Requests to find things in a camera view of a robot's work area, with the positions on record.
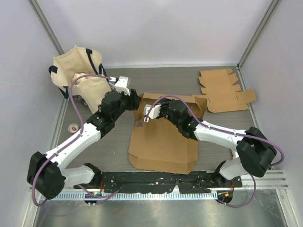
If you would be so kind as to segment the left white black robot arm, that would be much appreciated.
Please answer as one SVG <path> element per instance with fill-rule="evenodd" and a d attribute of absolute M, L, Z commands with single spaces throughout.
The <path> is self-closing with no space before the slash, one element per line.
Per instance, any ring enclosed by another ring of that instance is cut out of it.
<path fill-rule="evenodd" d="M 140 101 L 141 97 L 135 89 L 130 90 L 130 95 L 107 92 L 98 110 L 87 119 L 79 132 L 44 154 L 39 151 L 33 154 L 27 174 L 27 182 L 32 185 L 32 198 L 35 199 L 36 192 L 39 192 L 51 200 L 64 188 L 78 185 L 95 189 L 100 186 L 102 173 L 94 165 L 67 166 L 87 147 L 105 137 L 126 110 L 137 110 Z"/>

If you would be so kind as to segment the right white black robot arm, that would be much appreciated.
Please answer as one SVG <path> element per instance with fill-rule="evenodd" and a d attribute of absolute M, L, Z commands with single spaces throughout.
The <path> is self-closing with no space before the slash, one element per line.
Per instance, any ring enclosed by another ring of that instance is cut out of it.
<path fill-rule="evenodd" d="M 214 171 L 211 181 L 220 187 L 241 175 L 263 177 L 277 154 L 276 149 L 266 143 L 266 137 L 259 129 L 232 130 L 195 119 L 179 100 L 161 100 L 158 118 L 162 117 L 176 126 L 187 139 L 215 143 L 238 154 L 232 160 L 221 162 Z"/>

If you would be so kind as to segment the large brown cardboard box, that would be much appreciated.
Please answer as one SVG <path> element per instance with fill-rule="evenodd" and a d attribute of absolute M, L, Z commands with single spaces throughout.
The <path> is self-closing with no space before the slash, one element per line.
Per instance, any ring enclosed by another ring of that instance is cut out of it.
<path fill-rule="evenodd" d="M 165 118 L 144 122 L 144 106 L 152 105 L 161 94 L 143 93 L 128 149 L 133 167 L 142 170 L 189 174 L 198 160 L 198 142 L 187 139 Z"/>

